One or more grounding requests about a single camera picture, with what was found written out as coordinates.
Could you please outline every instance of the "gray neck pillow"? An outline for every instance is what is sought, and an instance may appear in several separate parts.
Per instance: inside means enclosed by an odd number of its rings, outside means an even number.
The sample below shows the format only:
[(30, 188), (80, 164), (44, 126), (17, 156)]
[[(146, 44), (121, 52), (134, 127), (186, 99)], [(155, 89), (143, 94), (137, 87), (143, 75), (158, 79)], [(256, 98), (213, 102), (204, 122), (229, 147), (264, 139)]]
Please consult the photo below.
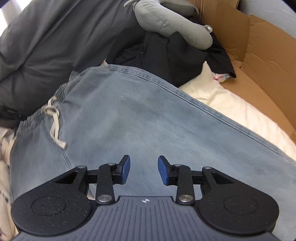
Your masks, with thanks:
[(124, 6), (133, 4), (140, 26), (150, 32), (169, 37), (179, 32), (187, 43), (199, 50), (212, 46), (209, 25), (193, 23), (185, 17), (192, 16), (198, 9), (186, 0), (129, 0)]

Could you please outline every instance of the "gray wall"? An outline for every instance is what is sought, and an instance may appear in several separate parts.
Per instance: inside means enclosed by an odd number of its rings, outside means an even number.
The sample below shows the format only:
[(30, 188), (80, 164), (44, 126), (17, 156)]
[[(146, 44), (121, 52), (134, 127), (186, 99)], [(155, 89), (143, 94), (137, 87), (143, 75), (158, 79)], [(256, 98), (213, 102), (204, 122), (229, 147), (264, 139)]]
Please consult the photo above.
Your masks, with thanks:
[(296, 13), (282, 0), (240, 0), (239, 10), (265, 19), (296, 38)]

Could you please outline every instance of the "white curtain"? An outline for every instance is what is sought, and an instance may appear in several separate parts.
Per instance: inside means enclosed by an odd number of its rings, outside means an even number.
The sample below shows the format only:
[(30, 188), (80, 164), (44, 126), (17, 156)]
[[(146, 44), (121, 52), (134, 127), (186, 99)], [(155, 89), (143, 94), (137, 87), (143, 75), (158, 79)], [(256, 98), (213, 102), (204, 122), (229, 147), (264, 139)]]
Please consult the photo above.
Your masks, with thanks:
[(6, 29), (7, 24), (12, 20), (31, 2), (32, 0), (10, 0), (0, 11), (0, 35)]

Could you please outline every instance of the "cardboard box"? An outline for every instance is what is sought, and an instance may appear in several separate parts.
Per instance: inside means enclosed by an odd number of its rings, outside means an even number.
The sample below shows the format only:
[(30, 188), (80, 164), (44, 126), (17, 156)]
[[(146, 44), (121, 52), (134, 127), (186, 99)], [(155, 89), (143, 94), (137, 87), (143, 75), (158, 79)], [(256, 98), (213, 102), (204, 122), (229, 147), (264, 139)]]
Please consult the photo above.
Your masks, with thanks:
[(276, 122), (296, 143), (296, 39), (237, 10), (239, 0), (190, 0), (226, 49), (237, 78), (222, 86)]

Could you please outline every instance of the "jeans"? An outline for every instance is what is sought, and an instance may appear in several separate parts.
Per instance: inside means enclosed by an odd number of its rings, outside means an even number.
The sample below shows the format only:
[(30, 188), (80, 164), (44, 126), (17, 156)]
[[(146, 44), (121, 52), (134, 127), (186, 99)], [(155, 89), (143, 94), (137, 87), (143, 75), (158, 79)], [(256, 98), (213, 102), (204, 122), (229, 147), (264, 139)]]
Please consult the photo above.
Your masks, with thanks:
[(175, 197), (176, 187), (164, 186), (157, 170), (164, 155), (192, 170), (212, 166), (271, 195), (280, 207), (274, 234), (296, 237), (295, 162), (252, 131), (134, 67), (89, 68), (55, 97), (58, 138), (67, 146), (53, 141), (53, 118), (42, 109), (22, 122), (10, 161), (14, 198), (78, 165), (97, 169), (125, 154), (131, 170), (115, 195)]

